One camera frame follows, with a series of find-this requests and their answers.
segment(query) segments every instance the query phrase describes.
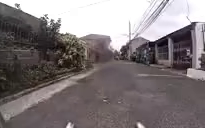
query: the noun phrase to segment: asphalt road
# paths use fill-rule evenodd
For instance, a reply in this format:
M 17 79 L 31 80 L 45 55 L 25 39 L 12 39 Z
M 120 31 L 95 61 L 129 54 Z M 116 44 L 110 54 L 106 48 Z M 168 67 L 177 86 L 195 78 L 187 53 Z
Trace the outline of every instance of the asphalt road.
M 205 128 L 205 83 L 129 62 L 91 76 L 8 122 L 11 128 Z

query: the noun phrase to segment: window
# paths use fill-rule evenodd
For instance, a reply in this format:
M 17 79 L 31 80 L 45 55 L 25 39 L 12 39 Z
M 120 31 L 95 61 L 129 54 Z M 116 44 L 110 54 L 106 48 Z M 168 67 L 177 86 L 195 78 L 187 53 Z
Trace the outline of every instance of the window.
M 160 60 L 168 60 L 168 46 L 162 46 L 158 48 L 158 58 Z

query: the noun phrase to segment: pole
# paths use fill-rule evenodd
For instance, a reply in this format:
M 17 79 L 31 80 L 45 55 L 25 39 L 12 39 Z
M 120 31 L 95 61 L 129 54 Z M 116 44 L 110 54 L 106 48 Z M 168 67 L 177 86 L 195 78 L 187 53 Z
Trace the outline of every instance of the pole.
M 131 35 L 132 35 L 132 32 L 131 32 L 131 22 L 130 21 L 129 21 L 128 27 L 129 27 L 129 44 L 130 44 L 131 43 Z M 129 60 L 130 60 L 131 54 L 132 54 L 132 48 L 129 45 Z
M 131 35 L 132 35 L 132 32 L 131 32 L 131 22 L 129 21 L 129 42 L 131 41 Z

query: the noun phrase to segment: sky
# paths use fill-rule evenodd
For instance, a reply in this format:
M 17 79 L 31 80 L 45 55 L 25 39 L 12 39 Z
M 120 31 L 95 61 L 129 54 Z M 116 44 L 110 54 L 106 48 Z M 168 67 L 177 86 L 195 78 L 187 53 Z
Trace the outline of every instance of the sky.
M 21 9 L 33 16 L 48 14 L 50 18 L 62 19 L 60 32 L 72 33 L 78 37 L 87 34 L 111 36 L 111 45 L 119 50 L 128 41 L 128 25 L 134 31 L 151 0 L 0 0 L 13 6 L 19 3 Z M 78 8 L 92 3 L 92 6 Z M 190 22 L 205 21 L 205 0 L 174 0 L 163 13 L 140 36 L 154 41 Z

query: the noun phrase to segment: curb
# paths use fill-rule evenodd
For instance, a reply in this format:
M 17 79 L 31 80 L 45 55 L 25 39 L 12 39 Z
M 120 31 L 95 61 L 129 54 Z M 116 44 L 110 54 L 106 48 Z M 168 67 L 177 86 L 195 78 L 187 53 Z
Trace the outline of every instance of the curb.
M 173 73 L 173 74 L 176 74 L 176 75 L 186 76 L 187 77 L 187 74 L 179 73 L 179 72 L 174 71 L 174 70 L 172 70 L 171 68 L 168 68 L 168 67 L 159 67 L 159 66 L 150 66 L 150 67 L 157 68 L 157 69 L 160 69 L 162 71 L 167 71 L 167 72 L 170 72 L 170 73 Z
M 7 96 L 7 97 L 4 97 L 4 98 L 0 99 L 0 105 L 5 104 L 5 103 L 8 103 L 8 102 L 10 102 L 10 101 L 13 101 L 13 100 L 15 100 L 15 99 L 18 99 L 18 98 L 20 98 L 20 97 L 22 97 L 22 96 L 24 96 L 24 95 L 26 95 L 26 94 L 29 94 L 29 93 L 31 93 L 31 92 L 33 92 L 33 91 L 38 90 L 38 89 L 40 89 L 40 88 L 49 86 L 49 85 L 51 85 L 51 84 L 53 84 L 53 83 L 56 83 L 56 82 L 59 82 L 59 81 L 68 79 L 68 78 L 70 78 L 70 77 L 72 77 L 72 76 L 78 75 L 78 74 L 80 74 L 80 73 L 87 72 L 87 71 L 92 70 L 92 69 L 93 69 L 93 68 L 86 69 L 86 70 L 82 70 L 82 71 L 80 71 L 80 72 L 69 73 L 69 74 L 64 74 L 64 75 L 58 75 L 58 76 L 55 77 L 54 80 L 51 80 L 51 81 L 48 81 L 48 82 L 39 84 L 39 85 L 37 85 L 37 86 L 35 86 L 35 87 L 33 87 L 33 88 L 25 89 L 25 90 L 23 90 L 23 91 L 21 91 L 21 92 L 18 92 L 18 93 L 16 93 L 16 94 L 13 94 L 13 95 L 10 95 L 10 96 Z

